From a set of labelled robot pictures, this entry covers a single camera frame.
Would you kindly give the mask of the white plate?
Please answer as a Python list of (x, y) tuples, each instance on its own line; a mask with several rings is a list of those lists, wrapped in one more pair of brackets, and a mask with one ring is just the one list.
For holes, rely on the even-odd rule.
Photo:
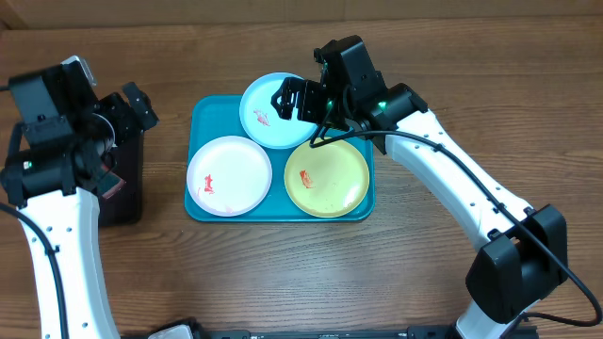
[(187, 190), (205, 212), (231, 218), (243, 215), (268, 195), (272, 165), (254, 141), (218, 137), (204, 144), (187, 168)]

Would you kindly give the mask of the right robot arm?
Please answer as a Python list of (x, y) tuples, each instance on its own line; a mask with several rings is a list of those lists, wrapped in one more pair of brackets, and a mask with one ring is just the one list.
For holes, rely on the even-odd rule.
[(472, 301), (452, 331), (460, 338), (503, 338), (535, 303), (564, 283), (567, 226), (552, 205), (539, 210), (487, 174), (444, 131), (410, 87), (388, 87), (358, 36), (314, 52), (319, 81), (287, 77), (270, 103), (285, 120), (370, 140), (414, 174), (448, 209), (477, 252), (465, 284)]

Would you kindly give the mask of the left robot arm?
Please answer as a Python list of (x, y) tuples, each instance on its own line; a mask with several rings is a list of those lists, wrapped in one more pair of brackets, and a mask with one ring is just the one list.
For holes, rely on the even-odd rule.
[(85, 59), (11, 77), (19, 111), (1, 171), (27, 238), (45, 338), (115, 338), (99, 246), (103, 226), (142, 212), (145, 133), (158, 123), (134, 83), (95, 94)]

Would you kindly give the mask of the black rectangular tray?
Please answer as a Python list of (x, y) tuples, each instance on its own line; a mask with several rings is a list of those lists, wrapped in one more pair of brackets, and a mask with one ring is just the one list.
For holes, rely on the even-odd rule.
[(142, 213), (142, 159), (143, 135), (120, 146), (113, 146), (105, 156), (105, 165), (124, 179), (125, 185), (110, 199), (99, 200), (100, 227), (133, 224)]

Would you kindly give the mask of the teal plastic tray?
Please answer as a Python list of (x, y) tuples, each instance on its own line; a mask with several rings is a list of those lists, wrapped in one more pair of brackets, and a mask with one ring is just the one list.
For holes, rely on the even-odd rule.
[[(239, 119), (239, 104), (242, 95), (211, 95), (202, 98), (192, 110), (187, 164), (194, 154), (207, 142), (216, 137), (240, 136), (248, 138)], [(267, 149), (272, 165), (272, 183), (266, 198), (252, 211), (223, 218), (205, 212), (193, 200), (185, 184), (184, 206), (187, 213), (201, 222), (355, 222), (366, 219), (375, 207), (375, 173), (373, 145), (359, 138), (346, 140), (365, 158), (369, 171), (367, 194), (360, 204), (348, 214), (337, 218), (317, 218), (303, 212), (289, 198), (285, 190), (284, 171), (293, 149)]]

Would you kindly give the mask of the light blue plate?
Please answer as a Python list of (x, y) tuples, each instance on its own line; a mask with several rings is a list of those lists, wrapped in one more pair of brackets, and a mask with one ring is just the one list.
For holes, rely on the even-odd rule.
[(241, 125), (256, 143), (270, 149), (290, 149), (304, 143), (317, 130), (314, 123), (297, 119), (281, 119), (271, 105), (271, 97), (293, 73), (268, 73), (253, 81), (245, 90), (239, 105)]

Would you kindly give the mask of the yellow-green plate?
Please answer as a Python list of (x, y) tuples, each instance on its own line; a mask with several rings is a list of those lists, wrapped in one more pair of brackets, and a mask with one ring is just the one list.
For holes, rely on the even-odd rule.
[(306, 141), (287, 159), (284, 182), (289, 198), (303, 212), (338, 218), (361, 204), (370, 174), (363, 155), (347, 141), (318, 148)]

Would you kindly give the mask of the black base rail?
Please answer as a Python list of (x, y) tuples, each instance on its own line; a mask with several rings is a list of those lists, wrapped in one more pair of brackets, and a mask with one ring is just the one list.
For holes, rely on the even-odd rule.
[(461, 338), (452, 325), (410, 326), (396, 331), (207, 331), (194, 317), (180, 319), (154, 331), (124, 334), (122, 339), (453, 339)]

